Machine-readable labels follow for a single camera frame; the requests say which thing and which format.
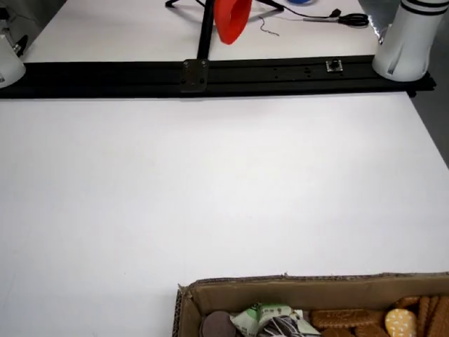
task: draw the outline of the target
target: gray floor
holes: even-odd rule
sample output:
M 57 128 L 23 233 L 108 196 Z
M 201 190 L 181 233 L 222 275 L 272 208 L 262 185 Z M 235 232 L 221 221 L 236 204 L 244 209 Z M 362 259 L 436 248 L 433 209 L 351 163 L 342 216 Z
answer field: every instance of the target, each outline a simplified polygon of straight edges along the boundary
M 37 36 L 42 27 L 53 17 L 66 0 L 1 0 L 17 12 L 34 21 L 17 18 L 13 35 L 17 38 L 28 34 Z M 366 13 L 373 17 L 374 26 L 380 31 L 394 19 L 400 0 L 359 0 Z M 422 121 L 433 138 L 441 156 L 449 165 L 449 14 L 441 23 L 432 48 L 430 72 L 438 84 L 435 91 L 418 93 L 413 98 Z

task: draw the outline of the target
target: red object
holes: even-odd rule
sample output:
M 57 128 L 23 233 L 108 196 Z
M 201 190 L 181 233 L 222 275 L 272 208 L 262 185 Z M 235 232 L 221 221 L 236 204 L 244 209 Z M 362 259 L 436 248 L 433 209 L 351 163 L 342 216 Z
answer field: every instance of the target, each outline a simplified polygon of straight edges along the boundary
M 245 29 L 252 2 L 253 0 L 215 0 L 215 25 L 223 43 L 234 43 Z

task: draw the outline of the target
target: food packet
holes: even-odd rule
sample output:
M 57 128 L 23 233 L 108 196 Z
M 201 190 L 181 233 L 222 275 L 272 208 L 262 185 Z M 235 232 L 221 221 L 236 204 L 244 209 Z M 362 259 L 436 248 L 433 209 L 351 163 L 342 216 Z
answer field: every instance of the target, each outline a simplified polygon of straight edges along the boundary
M 303 317 L 302 310 L 288 305 L 257 304 L 231 322 L 245 337 L 312 337 L 321 334 Z

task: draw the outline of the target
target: cardboard box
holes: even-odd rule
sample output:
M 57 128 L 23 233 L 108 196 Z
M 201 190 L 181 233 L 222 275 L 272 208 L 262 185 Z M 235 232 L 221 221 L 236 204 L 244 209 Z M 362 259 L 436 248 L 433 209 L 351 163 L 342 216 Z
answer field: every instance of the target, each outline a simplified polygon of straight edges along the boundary
M 385 310 L 402 297 L 416 295 L 449 295 L 449 273 L 205 279 L 180 287 L 173 337 L 198 337 L 202 317 L 216 310 L 241 312 L 254 303 L 303 310 Z

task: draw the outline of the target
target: screw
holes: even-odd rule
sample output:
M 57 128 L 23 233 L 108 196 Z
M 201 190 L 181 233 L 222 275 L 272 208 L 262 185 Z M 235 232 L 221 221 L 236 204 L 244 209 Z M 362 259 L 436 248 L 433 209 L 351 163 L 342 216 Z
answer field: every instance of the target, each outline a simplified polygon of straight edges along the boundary
M 330 63 L 331 69 L 337 69 L 340 66 L 340 61 L 337 58 L 334 58 Z

